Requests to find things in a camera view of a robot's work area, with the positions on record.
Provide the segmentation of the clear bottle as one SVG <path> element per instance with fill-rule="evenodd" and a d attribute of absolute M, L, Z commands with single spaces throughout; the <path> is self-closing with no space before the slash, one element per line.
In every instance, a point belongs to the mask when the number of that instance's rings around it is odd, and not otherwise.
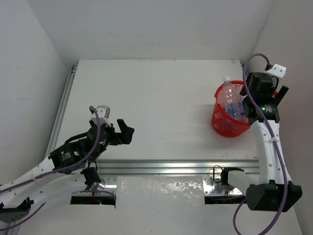
<path fill-rule="evenodd" d="M 229 77 L 224 78 L 224 84 L 222 87 L 222 108 L 229 103 L 243 101 L 243 97 L 240 95 L 240 88 L 240 86 L 231 83 Z"/>

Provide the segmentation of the blue label bottle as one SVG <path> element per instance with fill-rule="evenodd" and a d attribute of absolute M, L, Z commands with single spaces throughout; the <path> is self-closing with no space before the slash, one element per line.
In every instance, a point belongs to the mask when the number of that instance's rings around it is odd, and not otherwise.
<path fill-rule="evenodd" d="M 223 110 L 235 120 L 248 122 L 248 119 L 245 117 L 245 109 L 242 101 L 229 103 L 223 107 Z"/>

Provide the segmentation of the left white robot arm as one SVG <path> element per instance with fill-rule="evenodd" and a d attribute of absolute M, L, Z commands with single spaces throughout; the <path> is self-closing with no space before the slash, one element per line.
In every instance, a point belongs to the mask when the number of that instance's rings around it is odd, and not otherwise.
<path fill-rule="evenodd" d="M 104 195 L 116 196 L 106 189 L 106 181 L 96 163 L 108 146 L 130 144 L 134 128 L 118 119 L 119 132 L 105 119 L 90 120 L 90 129 L 75 135 L 56 148 L 36 167 L 0 187 L 0 220 L 13 223 L 33 216 L 34 206 L 42 208 L 51 199 L 89 193 L 90 204 L 101 204 Z"/>

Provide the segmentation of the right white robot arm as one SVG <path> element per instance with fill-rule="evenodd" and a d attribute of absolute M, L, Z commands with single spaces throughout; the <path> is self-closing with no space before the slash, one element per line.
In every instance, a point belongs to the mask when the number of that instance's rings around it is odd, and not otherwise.
<path fill-rule="evenodd" d="M 243 169 L 225 167 L 221 185 L 237 188 L 252 211 L 287 212 L 302 196 L 285 166 L 279 136 L 278 104 L 288 91 L 276 92 L 273 77 L 252 72 L 240 94 L 244 95 L 245 116 L 254 133 L 259 158 L 259 180 L 254 181 Z"/>

